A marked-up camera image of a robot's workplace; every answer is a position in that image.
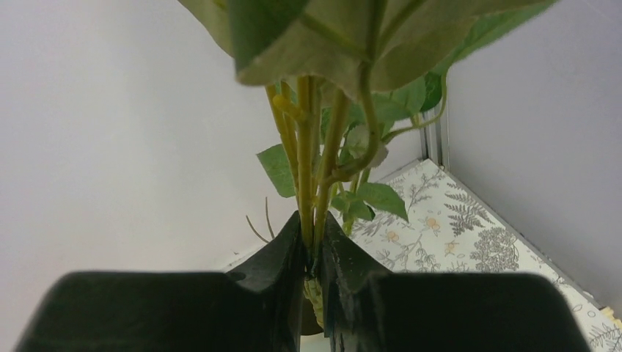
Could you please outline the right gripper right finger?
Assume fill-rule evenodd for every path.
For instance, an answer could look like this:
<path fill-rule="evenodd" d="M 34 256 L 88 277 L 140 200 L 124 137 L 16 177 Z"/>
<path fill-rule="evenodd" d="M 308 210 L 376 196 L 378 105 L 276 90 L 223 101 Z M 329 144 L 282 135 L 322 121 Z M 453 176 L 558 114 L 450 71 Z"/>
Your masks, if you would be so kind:
<path fill-rule="evenodd" d="M 528 273 L 395 273 L 327 216 L 324 334 L 333 351 L 588 351 L 561 293 Z"/>

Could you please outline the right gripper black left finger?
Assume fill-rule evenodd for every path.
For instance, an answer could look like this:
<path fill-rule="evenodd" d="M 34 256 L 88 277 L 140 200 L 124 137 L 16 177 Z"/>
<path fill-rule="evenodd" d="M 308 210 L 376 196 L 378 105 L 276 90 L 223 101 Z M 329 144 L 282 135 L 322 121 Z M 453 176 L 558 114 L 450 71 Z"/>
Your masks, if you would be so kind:
<path fill-rule="evenodd" d="M 18 351 L 298 351 L 300 217 L 229 271 L 74 271 L 43 296 Z"/>

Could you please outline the artificial flower bunch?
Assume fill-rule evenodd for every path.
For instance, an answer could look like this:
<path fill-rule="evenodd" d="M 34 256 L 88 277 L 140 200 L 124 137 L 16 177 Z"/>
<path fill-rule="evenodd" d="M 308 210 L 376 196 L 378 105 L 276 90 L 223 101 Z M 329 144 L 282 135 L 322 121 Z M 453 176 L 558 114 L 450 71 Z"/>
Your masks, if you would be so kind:
<path fill-rule="evenodd" d="M 235 78 L 262 87 L 279 144 L 258 154 L 296 200 L 310 257 L 304 295 L 323 327 L 321 241 L 331 209 L 346 233 L 377 211 L 407 219 L 402 196 L 370 183 L 387 145 L 427 126 L 446 101 L 450 67 L 552 6 L 550 1 L 184 1 L 233 59 Z"/>

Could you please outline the floral patterned table mat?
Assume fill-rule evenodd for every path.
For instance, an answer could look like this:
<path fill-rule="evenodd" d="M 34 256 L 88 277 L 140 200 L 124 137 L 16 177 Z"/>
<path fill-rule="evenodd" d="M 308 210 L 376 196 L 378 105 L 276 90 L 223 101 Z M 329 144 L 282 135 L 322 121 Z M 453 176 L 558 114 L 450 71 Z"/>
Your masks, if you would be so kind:
<path fill-rule="evenodd" d="M 393 271 L 528 272 L 564 296 L 592 351 L 620 351 L 621 323 L 552 261 L 433 161 L 386 181 L 403 197 L 409 219 L 379 213 L 354 225 L 352 238 Z"/>

